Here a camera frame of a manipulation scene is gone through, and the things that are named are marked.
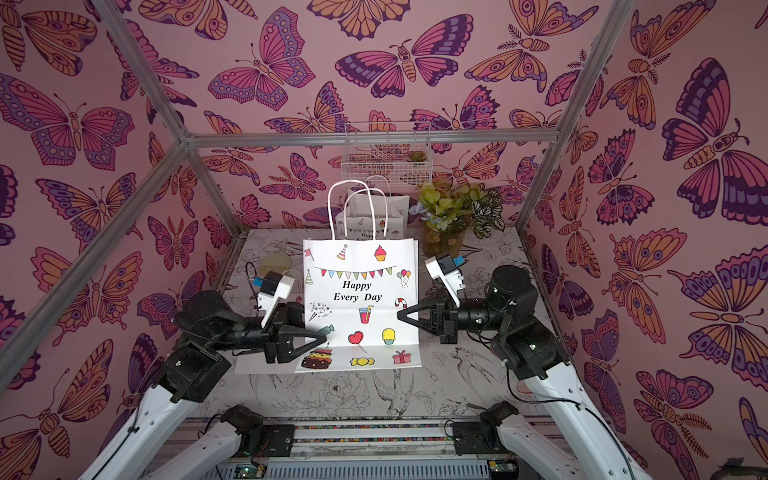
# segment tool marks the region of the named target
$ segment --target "white bracket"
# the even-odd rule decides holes
[[[275,310],[277,304],[280,303],[281,300],[287,300],[290,291],[293,288],[294,281],[296,280],[287,275],[283,275],[283,278],[281,278],[280,282],[277,284],[274,296],[259,292],[259,295],[257,296],[259,308],[260,310],[266,311],[264,318],[261,319],[261,328],[264,328],[264,325],[266,325],[267,320],[272,316],[272,312]]]
[[[440,265],[437,263],[437,258],[435,257],[428,258],[424,264],[427,267],[427,272],[429,272],[429,275],[433,280],[440,279],[442,281],[442,284],[445,285],[448,293],[451,294],[453,303],[455,303],[456,308],[458,308],[458,291],[464,288],[464,276],[462,275],[461,270],[457,268],[448,275],[445,275],[442,272]]]

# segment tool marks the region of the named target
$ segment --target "black wire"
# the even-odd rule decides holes
[[[248,276],[248,266],[253,269],[253,277]],[[253,301],[256,302],[256,305],[253,306],[256,311],[260,310],[259,296],[256,294],[256,290],[253,289],[253,279],[256,278],[258,273],[259,271],[256,269],[256,265],[254,265],[253,262],[245,262],[245,276],[248,279],[248,287],[250,287],[250,292],[253,294]]]
[[[123,447],[123,444],[128,440],[128,437],[131,436],[131,433],[138,432],[138,429],[136,428],[136,423],[138,422],[138,420],[139,420],[139,409],[136,409],[136,418],[134,419],[134,424],[131,425],[131,427],[128,429],[128,434],[123,438],[123,441],[120,442],[120,445],[118,445],[118,447],[114,450],[114,452],[112,452],[112,455],[109,455],[109,458],[107,458],[107,461],[104,462],[104,464],[101,466],[100,469],[98,469],[98,472],[96,472],[96,475],[91,477],[91,480],[95,480],[96,477],[98,477],[99,474],[107,467],[107,465],[109,465],[109,462],[111,462],[114,456],[120,451],[120,449]]]
[[[448,437],[449,439],[451,439],[451,440],[453,440],[455,442],[456,437],[453,436],[453,435],[448,435],[448,430],[447,430],[448,422],[452,422],[454,425],[456,424],[456,422],[454,420],[445,420],[445,423],[442,424],[442,432],[445,433],[446,437]]]
[[[213,423],[213,422],[214,422],[214,419],[215,419],[216,417],[220,416],[220,415],[221,415],[220,413],[216,413],[216,414],[214,414],[212,417],[210,417],[210,418],[208,419],[208,423],[207,423],[207,424],[205,424],[205,430],[203,430],[203,435],[205,435],[206,433],[208,433],[208,429],[210,428],[210,424],[211,424],[211,423]],[[216,468],[216,473],[219,475],[219,480],[224,480],[224,477],[222,477],[222,476],[221,476],[221,472],[219,472],[219,465],[215,465],[214,467]]]
[[[520,397],[515,395],[514,392],[512,392],[512,387],[509,385],[509,370],[507,370],[507,390],[509,390],[509,394],[510,395],[515,397],[515,399],[517,399],[521,403],[565,402],[565,403],[573,403],[574,405],[579,407],[580,410],[582,409],[582,408],[580,408],[581,404],[579,402],[575,402],[575,401],[573,401],[571,399],[550,399],[550,400],[538,400],[538,401],[531,401],[531,400],[523,400],[523,399],[521,399]],[[616,436],[611,431],[611,429],[608,428],[608,425],[606,425],[605,422],[603,421],[603,419],[598,414],[596,414],[595,412],[592,412],[590,409],[587,409],[587,408],[583,408],[583,410],[586,410],[590,415],[592,415],[598,421],[598,423],[600,423],[600,425],[603,427],[603,429],[605,429],[605,432],[608,434],[609,437],[611,437],[611,440],[614,441],[614,444],[616,445],[616,448],[619,450],[619,453],[621,453],[621,456],[624,458],[624,462],[627,464],[627,468],[629,469],[629,476],[632,478],[632,480],[637,480],[634,477],[634,472],[632,472],[632,465],[630,465],[629,459],[624,454],[624,449],[621,448],[621,444],[619,443],[618,440],[616,440]]]

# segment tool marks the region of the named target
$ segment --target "drawn flower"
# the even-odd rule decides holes
[[[357,416],[371,403],[368,385],[356,372],[338,372],[320,390],[320,405],[337,416]]]

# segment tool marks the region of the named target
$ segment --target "drawn bird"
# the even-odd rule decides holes
[[[411,388],[408,392],[404,392],[400,383],[400,369],[395,369],[395,388],[384,385],[384,382],[376,376],[376,372],[373,372],[373,384],[376,386],[376,391],[379,393],[381,400],[389,401],[389,408],[387,409],[387,415],[390,416],[402,416],[407,410],[408,404],[411,402],[411,396],[413,394],[413,380],[414,375],[411,375]]]
[[[488,363],[492,363],[491,360],[485,358],[484,356],[480,355],[477,352],[473,352],[472,350],[467,350],[465,348],[462,348],[460,346],[456,347],[456,351],[454,353],[451,353],[451,356],[455,359],[458,359],[458,373],[462,376],[464,381],[467,383],[470,389],[477,394],[478,397],[483,398],[482,395],[477,391],[474,385],[472,385],[472,376],[470,376],[470,373],[472,372],[472,369],[480,372],[483,377],[488,381],[488,383],[491,383],[491,380],[496,380],[496,377],[493,376],[492,373],[490,373],[487,369],[484,369],[482,366],[478,365],[476,362],[478,361],[479,357],[480,359],[485,360]]]

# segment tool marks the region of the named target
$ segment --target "table surface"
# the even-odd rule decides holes
[[[421,237],[421,229],[409,228],[407,237]],[[252,293],[245,263],[258,264],[268,253],[288,254],[293,267],[302,272],[302,240],[330,238],[330,230],[251,230],[237,261],[224,298],[236,312],[252,316]],[[471,233],[464,240],[462,266],[468,298],[482,298],[494,268],[502,264],[531,271],[514,228],[494,231],[490,238]],[[432,281],[420,255],[419,294],[423,298]],[[299,300],[303,285],[296,282],[289,300]],[[538,299],[536,316],[551,328],[551,320]],[[286,419],[429,418],[477,415],[477,406],[487,408],[500,400],[515,404],[525,415],[546,415],[541,406],[520,404],[507,390],[507,369],[483,345],[460,333],[457,345],[441,345],[436,337],[421,331],[422,367],[286,374],[245,375],[229,372],[219,381],[207,401],[193,415],[207,417],[239,403],[267,417]],[[230,361],[233,357],[225,354]],[[511,387],[523,399],[533,399],[516,378]]]

